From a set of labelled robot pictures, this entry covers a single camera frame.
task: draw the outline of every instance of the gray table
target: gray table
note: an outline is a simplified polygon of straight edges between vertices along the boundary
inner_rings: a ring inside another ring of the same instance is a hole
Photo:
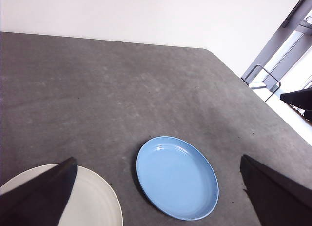
[[[74,156],[112,184],[126,226],[260,225],[244,153],[312,188],[312,148],[207,50],[2,33],[1,80],[1,184]],[[144,197],[136,155],[160,135],[212,164],[220,198],[208,217],[173,219]]]

